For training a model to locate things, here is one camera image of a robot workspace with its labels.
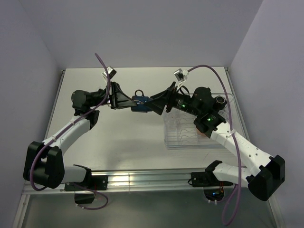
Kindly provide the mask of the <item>small black mug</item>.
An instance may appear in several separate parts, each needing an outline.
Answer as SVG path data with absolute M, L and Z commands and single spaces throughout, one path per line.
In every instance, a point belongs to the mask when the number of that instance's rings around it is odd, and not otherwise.
M 131 107 L 132 112 L 148 113 L 152 110 L 145 105 L 146 102 L 150 101 L 151 98 L 144 95 L 141 89 L 137 89 L 132 96 L 132 100 L 136 102 L 136 106 Z

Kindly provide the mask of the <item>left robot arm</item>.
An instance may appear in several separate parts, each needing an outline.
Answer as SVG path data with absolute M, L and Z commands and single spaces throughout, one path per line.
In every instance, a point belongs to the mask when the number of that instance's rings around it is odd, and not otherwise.
M 76 90 L 71 100 L 75 110 L 72 119 L 53 136 L 28 146 L 23 177 L 36 191 L 55 189 L 63 183 L 76 183 L 82 190 L 90 188 L 93 183 L 91 169 L 81 165 L 65 166 L 65 152 L 96 125 L 99 106 L 135 110 L 143 105 L 137 96 L 128 97 L 123 93 L 116 82 L 95 92 Z

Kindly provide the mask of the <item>orange plastic cup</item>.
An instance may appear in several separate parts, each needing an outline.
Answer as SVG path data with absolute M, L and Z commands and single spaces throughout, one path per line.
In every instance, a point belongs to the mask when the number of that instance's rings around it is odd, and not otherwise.
M 204 133 L 200 132 L 198 129 L 196 129 L 197 131 L 197 135 L 199 135 L 200 137 L 207 137 Z

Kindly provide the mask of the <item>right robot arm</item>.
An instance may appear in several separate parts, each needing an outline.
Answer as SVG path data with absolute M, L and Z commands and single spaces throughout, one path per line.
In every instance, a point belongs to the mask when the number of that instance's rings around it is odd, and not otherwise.
M 194 125 L 206 137 L 218 142 L 245 167 L 215 161 L 206 168 L 206 181 L 216 185 L 227 181 L 247 187 L 259 200 L 267 201 L 285 181 L 285 160 L 272 156 L 249 142 L 219 114 L 227 105 L 222 96 L 213 97 L 210 88 L 198 87 L 192 96 L 180 94 L 175 84 L 153 95 L 145 106 L 161 115 L 173 108 L 195 116 Z

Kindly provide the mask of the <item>black ceramic mug cream inside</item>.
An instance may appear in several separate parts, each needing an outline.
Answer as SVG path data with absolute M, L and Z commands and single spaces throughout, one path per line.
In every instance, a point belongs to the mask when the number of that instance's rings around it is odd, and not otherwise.
M 227 105 L 227 101 L 224 97 L 222 97 L 220 95 L 215 97 L 215 103 L 214 103 L 213 108 L 216 111 L 223 110 L 226 105 Z

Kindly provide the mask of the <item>aluminium extrusion rail frame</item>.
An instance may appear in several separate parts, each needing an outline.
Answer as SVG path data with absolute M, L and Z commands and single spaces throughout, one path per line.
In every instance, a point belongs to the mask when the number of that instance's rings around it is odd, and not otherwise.
M 135 171 L 92 171 L 93 175 L 108 175 L 107 190 L 102 192 L 133 192 L 133 191 L 161 191 L 161 190 L 188 190 L 193 188 L 187 181 L 191 178 L 192 172 L 209 172 L 224 186 L 232 187 L 237 183 L 238 169 L 235 166 L 224 163 L 219 164 L 215 171 L 211 168 L 202 169 L 164 169 L 164 170 L 135 170 Z M 87 173 L 85 168 L 71 166 L 66 168 L 63 181 L 55 189 L 34 190 L 29 182 L 26 182 L 22 194 L 57 194 L 73 193 L 64 191 L 66 183 L 80 183 Z

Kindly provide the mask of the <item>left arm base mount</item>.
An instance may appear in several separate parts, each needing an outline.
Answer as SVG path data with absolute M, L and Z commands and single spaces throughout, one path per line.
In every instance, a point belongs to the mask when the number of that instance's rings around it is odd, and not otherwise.
M 77 206 L 89 207 L 92 203 L 101 201 L 104 207 L 108 198 L 102 193 L 107 190 L 108 175 L 93 175 L 89 180 L 80 183 L 66 183 L 64 191 L 73 191 Z

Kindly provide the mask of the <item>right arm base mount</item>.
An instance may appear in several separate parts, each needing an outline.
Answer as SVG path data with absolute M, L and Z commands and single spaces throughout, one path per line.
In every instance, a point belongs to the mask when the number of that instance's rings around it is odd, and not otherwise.
M 209 188 L 215 187 L 214 189 L 204 190 L 204 195 L 208 200 L 220 201 L 224 198 L 224 183 L 215 178 L 215 176 L 209 172 L 192 172 L 191 178 L 187 183 L 192 187 Z

